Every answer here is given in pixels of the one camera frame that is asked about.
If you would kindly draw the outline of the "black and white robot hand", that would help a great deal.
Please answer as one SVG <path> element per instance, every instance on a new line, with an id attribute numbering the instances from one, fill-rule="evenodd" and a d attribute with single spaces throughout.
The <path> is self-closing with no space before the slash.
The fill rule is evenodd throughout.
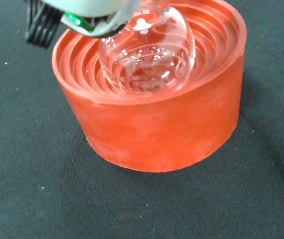
<path id="1" fill-rule="evenodd" d="M 60 24 L 89 38 L 118 34 L 139 0 L 26 0 L 26 43 L 48 48 Z"/>

